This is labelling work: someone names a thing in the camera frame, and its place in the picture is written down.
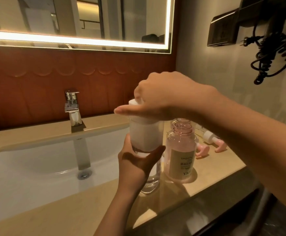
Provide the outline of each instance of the hand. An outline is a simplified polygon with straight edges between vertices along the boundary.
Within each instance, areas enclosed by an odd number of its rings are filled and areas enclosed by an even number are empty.
[[[127,134],[119,159],[119,185],[118,191],[126,194],[138,194],[145,185],[153,166],[159,161],[165,150],[159,146],[146,158],[141,158],[132,149],[130,135]]]
[[[213,87],[196,83],[179,72],[151,73],[147,80],[139,83],[134,90],[135,99],[142,99],[142,105],[123,105],[114,112],[159,120],[187,118],[189,108],[203,104]]]

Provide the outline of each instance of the bottle label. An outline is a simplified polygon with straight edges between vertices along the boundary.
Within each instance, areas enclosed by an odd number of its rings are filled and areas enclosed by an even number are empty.
[[[171,150],[169,176],[177,180],[188,178],[192,173],[194,158],[195,151],[178,152]]]

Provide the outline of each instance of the chrome faucet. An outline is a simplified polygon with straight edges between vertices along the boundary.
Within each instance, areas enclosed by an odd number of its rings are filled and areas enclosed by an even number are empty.
[[[71,126],[82,125],[82,118],[78,108],[78,100],[76,94],[79,93],[76,89],[68,89],[65,91],[66,103],[64,111],[70,114]]]

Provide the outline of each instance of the right hand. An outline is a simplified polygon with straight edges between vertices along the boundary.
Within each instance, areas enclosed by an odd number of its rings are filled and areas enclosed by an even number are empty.
[[[135,99],[144,103],[119,106],[114,113],[158,120],[187,118],[189,109],[197,107],[196,100],[200,103],[211,89],[179,72],[151,73],[134,90]]]

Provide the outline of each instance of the sink drain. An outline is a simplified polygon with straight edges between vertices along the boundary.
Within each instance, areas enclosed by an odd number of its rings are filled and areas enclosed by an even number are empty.
[[[85,180],[91,176],[92,172],[90,170],[82,170],[78,173],[78,179],[79,180]]]

